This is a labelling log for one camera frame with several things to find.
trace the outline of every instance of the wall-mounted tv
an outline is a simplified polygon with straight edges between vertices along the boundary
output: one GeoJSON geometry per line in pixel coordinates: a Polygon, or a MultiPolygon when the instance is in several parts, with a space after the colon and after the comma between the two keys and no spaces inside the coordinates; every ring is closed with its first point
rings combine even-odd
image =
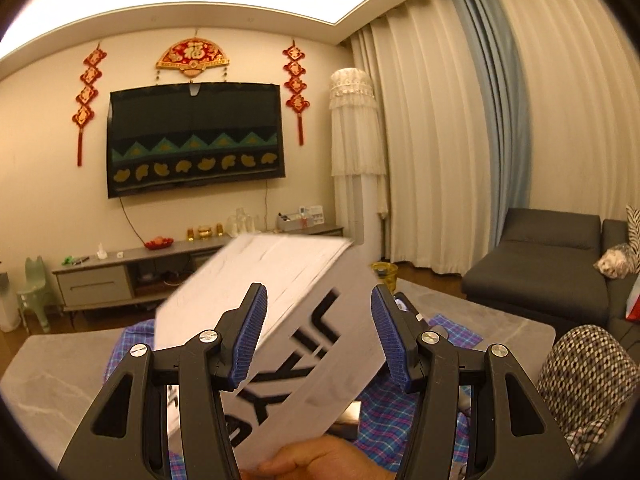
{"type": "Polygon", "coordinates": [[[283,176],[278,85],[184,83],[111,93],[109,198],[283,176]]]}

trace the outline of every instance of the wooden floor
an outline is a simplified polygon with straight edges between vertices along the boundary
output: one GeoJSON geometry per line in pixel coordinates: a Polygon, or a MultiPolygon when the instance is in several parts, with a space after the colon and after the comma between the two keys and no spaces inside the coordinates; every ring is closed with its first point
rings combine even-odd
{"type": "MultiPolygon", "coordinates": [[[[416,269],[412,264],[406,263],[398,264],[398,267],[398,278],[464,298],[460,290],[462,279],[459,275],[439,275],[431,269],[416,269]]],[[[50,333],[92,332],[94,330],[124,328],[145,319],[151,319],[153,316],[153,311],[140,310],[133,306],[77,312],[73,318],[69,314],[62,316],[50,314],[50,333]]],[[[35,316],[28,316],[27,322],[32,334],[42,334],[42,329],[35,316]]],[[[0,332],[0,378],[28,336],[22,327],[9,333],[0,332]]]]}

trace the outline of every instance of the table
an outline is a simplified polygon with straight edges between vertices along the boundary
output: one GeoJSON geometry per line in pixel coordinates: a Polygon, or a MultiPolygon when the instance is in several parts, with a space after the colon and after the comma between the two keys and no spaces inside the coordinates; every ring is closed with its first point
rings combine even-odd
{"type": "Polygon", "coordinates": [[[15,420],[54,468],[100,391],[121,334],[118,328],[32,336],[0,380],[15,420]]]}
{"type": "Polygon", "coordinates": [[[542,365],[551,351],[556,330],[484,305],[471,303],[449,294],[398,279],[396,292],[403,292],[424,319],[442,314],[482,336],[475,350],[501,343],[516,357],[520,366],[536,384],[542,365]]]}
{"type": "MultiPolygon", "coordinates": [[[[342,231],[340,226],[319,224],[287,234],[342,236],[342,231]]],[[[139,285],[137,277],[144,273],[140,271],[143,266],[147,269],[152,266],[157,274],[159,266],[173,270],[168,262],[173,262],[175,269],[184,270],[186,261],[195,271],[231,240],[227,234],[192,242],[180,240],[155,251],[145,247],[128,249],[122,251],[121,258],[117,257],[118,251],[109,252],[104,260],[92,254],[82,264],[59,266],[51,272],[58,280],[66,312],[161,301],[168,298],[177,285],[163,282],[139,285]]]]}

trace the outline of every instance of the storage box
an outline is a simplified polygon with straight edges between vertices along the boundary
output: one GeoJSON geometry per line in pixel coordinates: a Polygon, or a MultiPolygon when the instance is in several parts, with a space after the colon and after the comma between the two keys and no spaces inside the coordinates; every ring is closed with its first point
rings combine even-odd
{"type": "MultiPolygon", "coordinates": [[[[370,313],[372,270],[350,241],[321,236],[236,238],[158,309],[156,349],[215,327],[253,282],[267,288],[266,320],[247,379],[221,393],[241,469],[322,435],[385,360],[370,313]]],[[[175,396],[170,448],[181,452],[175,396]]]]}
{"type": "Polygon", "coordinates": [[[285,215],[284,218],[282,216],[278,216],[276,219],[276,227],[284,233],[304,229],[314,225],[312,218],[303,218],[300,213],[290,213],[285,215]]]}

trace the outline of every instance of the blue gripper pad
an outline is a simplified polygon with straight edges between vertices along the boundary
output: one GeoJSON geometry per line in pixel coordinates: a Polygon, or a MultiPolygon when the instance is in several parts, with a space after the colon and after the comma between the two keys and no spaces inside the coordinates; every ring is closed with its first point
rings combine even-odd
{"type": "Polygon", "coordinates": [[[230,380],[235,388],[246,379],[254,358],[264,318],[267,316],[267,288],[260,285],[234,344],[230,380]]]}
{"type": "MultiPolygon", "coordinates": [[[[395,303],[393,303],[393,308],[398,308],[395,303]]],[[[385,300],[376,288],[371,292],[371,315],[373,323],[376,325],[380,344],[385,351],[386,364],[391,371],[391,378],[406,392],[410,389],[412,382],[407,369],[406,349],[391,314],[386,308],[385,300]]]]}

